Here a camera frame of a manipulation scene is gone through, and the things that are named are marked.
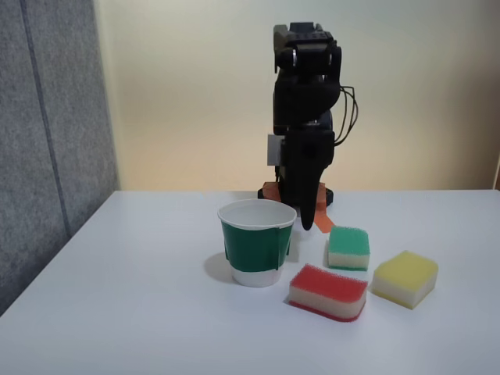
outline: green paper cup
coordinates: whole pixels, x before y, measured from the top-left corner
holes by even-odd
[[[245,199],[219,209],[219,218],[233,278],[247,287],[276,283],[290,248],[296,211],[267,199]]]

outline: table surface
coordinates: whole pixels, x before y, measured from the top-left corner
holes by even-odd
[[[0,317],[0,373],[498,373],[500,192],[340,192],[370,235],[367,273],[403,250],[440,266],[415,309],[368,294],[354,323],[289,306],[327,234],[297,221],[279,282],[235,284],[216,210],[253,193],[117,192]]]

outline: gray partition wall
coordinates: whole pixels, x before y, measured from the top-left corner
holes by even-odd
[[[0,0],[0,315],[117,188],[92,0]]]

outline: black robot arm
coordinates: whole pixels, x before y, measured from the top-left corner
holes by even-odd
[[[330,109],[341,94],[341,48],[313,23],[274,27],[273,132],[284,136],[277,166],[282,202],[300,208],[302,226],[314,222],[323,171],[334,158]]]

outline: wire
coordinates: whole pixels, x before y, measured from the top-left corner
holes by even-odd
[[[344,98],[345,98],[345,111],[344,111],[344,119],[342,120],[341,132],[340,132],[340,134],[338,135],[338,137],[334,141],[334,145],[335,146],[340,146],[342,143],[344,143],[344,141],[347,139],[347,137],[351,133],[352,128],[356,124],[356,121],[358,120],[358,114],[359,114],[358,102],[355,99],[355,89],[354,89],[354,87],[352,87],[352,86],[341,86],[341,91],[344,94]],[[347,134],[344,137],[342,137],[342,134],[344,132],[345,119],[346,119],[346,116],[347,116],[347,96],[349,96],[352,99],[352,110],[351,110],[351,118],[349,120],[349,126],[348,126],[348,130],[347,130]]]
[[[344,125],[345,125],[345,119],[347,118],[347,95],[345,94],[345,91],[341,89],[342,92],[344,92],[344,119],[342,120],[342,128],[341,132],[338,134],[338,136],[335,138],[334,142],[337,142],[339,139],[341,139],[342,133],[344,133]]]

